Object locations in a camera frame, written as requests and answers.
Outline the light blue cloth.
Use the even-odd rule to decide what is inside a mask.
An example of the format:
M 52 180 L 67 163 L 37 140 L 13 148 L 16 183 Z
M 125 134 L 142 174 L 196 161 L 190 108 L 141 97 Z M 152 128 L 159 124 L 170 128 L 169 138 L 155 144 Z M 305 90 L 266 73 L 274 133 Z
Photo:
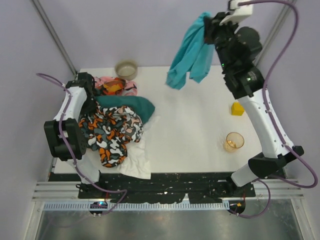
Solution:
M 187 75 L 200 83 L 210 71 L 214 46 L 205 43 L 205 17 L 211 14 L 203 12 L 188 28 L 171 63 L 165 83 L 172 89 L 180 90 Z

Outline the black orange grey camouflage cloth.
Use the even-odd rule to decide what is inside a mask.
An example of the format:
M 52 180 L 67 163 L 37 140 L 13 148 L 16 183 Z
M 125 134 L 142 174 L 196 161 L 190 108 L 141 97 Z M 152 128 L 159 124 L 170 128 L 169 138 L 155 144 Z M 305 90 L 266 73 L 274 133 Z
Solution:
M 82 114 L 78 125 L 86 139 L 86 147 L 98 151 L 101 165 L 114 168 L 128 156 L 127 144 L 140 142 L 143 122 L 129 106 L 102 107 Z

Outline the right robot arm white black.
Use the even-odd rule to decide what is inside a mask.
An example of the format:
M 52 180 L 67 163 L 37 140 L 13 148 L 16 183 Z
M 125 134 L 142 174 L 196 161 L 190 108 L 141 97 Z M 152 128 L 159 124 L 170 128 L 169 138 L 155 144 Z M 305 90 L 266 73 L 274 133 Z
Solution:
M 286 136 L 277 116 L 269 114 L 273 107 L 263 90 L 265 79 L 253 64 L 261 52 L 258 32 L 236 23 L 221 24 L 227 16 L 219 12 L 204 17 L 204 42 L 214 45 L 221 63 L 224 81 L 233 97 L 243 106 L 258 136 L 262 151 L 230 176 L 237 187 L 265 178 L 302 156 L 302 146 L 294 145 Z

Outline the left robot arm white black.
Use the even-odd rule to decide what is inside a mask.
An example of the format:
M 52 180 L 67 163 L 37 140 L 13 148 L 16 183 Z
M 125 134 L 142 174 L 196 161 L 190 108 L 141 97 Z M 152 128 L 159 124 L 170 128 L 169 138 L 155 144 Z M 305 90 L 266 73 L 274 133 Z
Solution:
M 75 80 L 61 83 L 56 78 L 39 74 L 40 77 L 58 85 L 65 92 L 60 110 L 53 120 L 44 123 L 44 132 L 51 155 L 57 158 L 59 170 L 72 170 L 82 184 L 97 183 L 100 171 L 88 157 L 87 140 L 82 133 L 80 117 L 97 110 L 94 96 L 94 78 L 87 72 L 78 73 Z

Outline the red orange camouflage cloth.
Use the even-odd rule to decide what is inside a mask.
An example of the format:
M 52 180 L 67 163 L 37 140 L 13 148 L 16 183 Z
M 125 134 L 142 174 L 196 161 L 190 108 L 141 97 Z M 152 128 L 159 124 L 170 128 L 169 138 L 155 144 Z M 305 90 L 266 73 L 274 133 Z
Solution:
M 104 95 L 120 95 L 125 89 L 126 81 L 121 78 L 107 77 L 102 79 L 103 84 L 101 85 L 102 93 Z

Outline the pink patterned cloth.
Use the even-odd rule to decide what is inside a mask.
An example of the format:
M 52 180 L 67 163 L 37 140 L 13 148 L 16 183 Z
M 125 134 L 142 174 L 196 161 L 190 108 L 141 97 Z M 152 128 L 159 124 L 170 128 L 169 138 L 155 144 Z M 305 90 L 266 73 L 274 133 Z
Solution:
M 94 77 L 96 96 L 136 96 L 137 84 L 119 77 Z

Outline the dark teal cloth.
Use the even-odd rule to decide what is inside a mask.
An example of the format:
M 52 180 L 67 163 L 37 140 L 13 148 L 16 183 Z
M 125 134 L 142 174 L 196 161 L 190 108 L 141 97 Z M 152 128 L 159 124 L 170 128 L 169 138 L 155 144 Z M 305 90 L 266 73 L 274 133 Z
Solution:
M 142 123 L 145 124 L 155 112 L 155 106 L 146 98 L 141 96 L 121 96 L 121 95 L 105 95 L 97 96 L 97 103 L 103 108 L 112 107 L 130 107 L 140 117 Z

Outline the white cloth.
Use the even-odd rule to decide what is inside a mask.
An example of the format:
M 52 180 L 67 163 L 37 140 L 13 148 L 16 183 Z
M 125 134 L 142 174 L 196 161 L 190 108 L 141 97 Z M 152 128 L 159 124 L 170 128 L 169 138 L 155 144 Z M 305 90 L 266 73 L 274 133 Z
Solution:
M 119 173 L 142 180 L 151 179 L 151 163 L 147 157 L 146 140 L 150 130 L 159 119 L 160 115 L 153 113 L 147 123 L 143 125 L 140 141 L 127 144 L 127 157 L 116 167 Z

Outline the beige ceramic bowl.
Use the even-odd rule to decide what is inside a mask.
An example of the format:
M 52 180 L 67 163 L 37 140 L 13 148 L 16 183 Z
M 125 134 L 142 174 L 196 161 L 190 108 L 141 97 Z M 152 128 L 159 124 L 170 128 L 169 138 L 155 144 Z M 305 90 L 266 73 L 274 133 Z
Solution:
M 137 77 L 138 65 L 135 61 L 130 59 L 122 60 L 115 65 L 114 71 L 119 78 L 132 81 Z

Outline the yellow cube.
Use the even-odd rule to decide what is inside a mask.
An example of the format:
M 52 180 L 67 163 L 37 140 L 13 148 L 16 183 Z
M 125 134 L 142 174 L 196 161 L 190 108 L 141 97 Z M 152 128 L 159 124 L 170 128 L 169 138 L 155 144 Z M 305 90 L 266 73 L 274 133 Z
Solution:
M 242 116 L 245 112 L 244 107 L 239 102 L 234 102 L 231 106 L 232 116 Z

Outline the orange transparent plastic cup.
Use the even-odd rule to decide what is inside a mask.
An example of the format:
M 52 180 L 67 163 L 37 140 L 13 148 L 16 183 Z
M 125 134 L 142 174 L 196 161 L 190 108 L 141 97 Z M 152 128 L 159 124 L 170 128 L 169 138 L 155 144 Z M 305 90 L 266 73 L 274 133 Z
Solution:
M 238 132 L 230 132 L 227 134 L 224 142 L 224 149 L 233 153 L 242 148 L 245 144 L 244 137 Z

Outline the right aluminium frame post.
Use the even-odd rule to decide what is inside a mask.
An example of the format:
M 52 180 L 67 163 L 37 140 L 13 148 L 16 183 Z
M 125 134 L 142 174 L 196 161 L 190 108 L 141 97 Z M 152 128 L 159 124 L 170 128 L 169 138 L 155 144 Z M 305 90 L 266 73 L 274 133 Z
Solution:
M 263 49 L 254 61 L 254 64 L 257 67 L 261 64 L 263 58 L 267 55 L 269 48 L 272 46 L 272 43 L 276 39 L 279 31 L 281 30 L 282 26 L 284 25 L 290 12 L 291 12 L 291 7 L 282 4 L 280 12 L 276 15 L 274 23 L 267 34 L 267 37 L 266 37 L 264 45 L 263 45 Z

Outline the aluminium frame post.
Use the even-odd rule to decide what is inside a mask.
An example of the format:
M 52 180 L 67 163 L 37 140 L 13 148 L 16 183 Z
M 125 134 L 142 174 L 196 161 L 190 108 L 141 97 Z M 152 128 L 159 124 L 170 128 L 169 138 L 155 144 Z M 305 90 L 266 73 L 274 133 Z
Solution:
M 59 50 L 62 58 L 64 59 L 65 63 L 67 64 L 69 70 L 75 77 L 78 73 L 76 67 L 74 66 L 69 54 L 67 53 L 62 41 L 60 40 L 53 24 L 51 23 L 45 9 L 43 8 L 41 2 L 39 0 L 30 0 L 31 4 L 33 5 L 35 11 L 37 12 L 39 18 L 41 19 L 42 23 L 44 24 L 46 30 L 48 31 L 51 39 L 53 40 L 54 44 L 56 45 L 57 49 Z
M 290 12 L 291 12 L 291 7 L 282 4 L 280 12 L 276 15 L 274 23 L 267 34 L 267 37 L 266 37 L 264 45 L 263 45 L 263 49 L 254 61 L 254 64 L 257 67 L 261 64 L 263 58 L 267 55 L 269 48 L 272 46 L 272 43 L 276 39 L 279 31 L 281 30 L 282 26 L 284 25 Z

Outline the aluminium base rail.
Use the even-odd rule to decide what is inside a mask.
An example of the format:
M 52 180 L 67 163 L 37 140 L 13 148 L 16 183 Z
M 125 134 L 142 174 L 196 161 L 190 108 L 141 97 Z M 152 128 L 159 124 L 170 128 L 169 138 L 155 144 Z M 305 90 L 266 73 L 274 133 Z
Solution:
M 79 193 L 81 191 L 76 187 L 77 184 L 77 181 L 37 182 L 31 199 L 33 201 L 80 201 Z M 245 192 L 245 197 L 249 200 L 266 200 L 268 198 L 267 189 L 270 191 L 272 200 L 304 198 L 301 188 L 279 179 L 263 179 L 261 182 L 256 181 L 249 189 L 253 190 L 253 196 L 249 196 L 248 191 Z

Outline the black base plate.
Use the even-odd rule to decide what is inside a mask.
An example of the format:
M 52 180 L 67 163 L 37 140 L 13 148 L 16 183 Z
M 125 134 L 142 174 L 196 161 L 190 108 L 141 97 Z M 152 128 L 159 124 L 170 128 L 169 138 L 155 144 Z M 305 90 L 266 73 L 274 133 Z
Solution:
M 123 203 L 174 204 L 188 197 L 191 203 L 218 203 L 222 198 L 252 198 L 259 195 L 252 183 L 237 187 L 231 182 L 230 172 L 153 173 L 150 179 L 139 179 L 120 173 L 102 173 L 96 183 L 108 190 L 102 192 L 91 184 L 83 184 L 76 173 L 51 173 L 50 182 L 73 182 L 79 199 L 120 200 Z

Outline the left aluminium frame post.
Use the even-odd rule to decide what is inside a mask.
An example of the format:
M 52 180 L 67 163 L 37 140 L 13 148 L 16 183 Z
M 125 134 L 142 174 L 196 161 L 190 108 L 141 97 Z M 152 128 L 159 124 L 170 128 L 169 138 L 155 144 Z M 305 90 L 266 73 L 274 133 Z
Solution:
M 62 58 L 64 59 L 65 63 L 67 64 L 69 70 L 75 77 L 78 73 L 76 67 L 74 66 L 69 54 L 67 53 L 62 41 L 60 40 L 53 24 L 51 23 L 45 9 L 43 8 L 41 2 L 39 0 L 30 0 L 31 4 L 33 5 L 35 11 L 37 12 L 39 18 L 41 19 L 42 23 L 44 24 L 46 30 L 48 31 L 51 39 L 53 40 L 54 44 L 56 45 L 57 49 L 59 50 Z

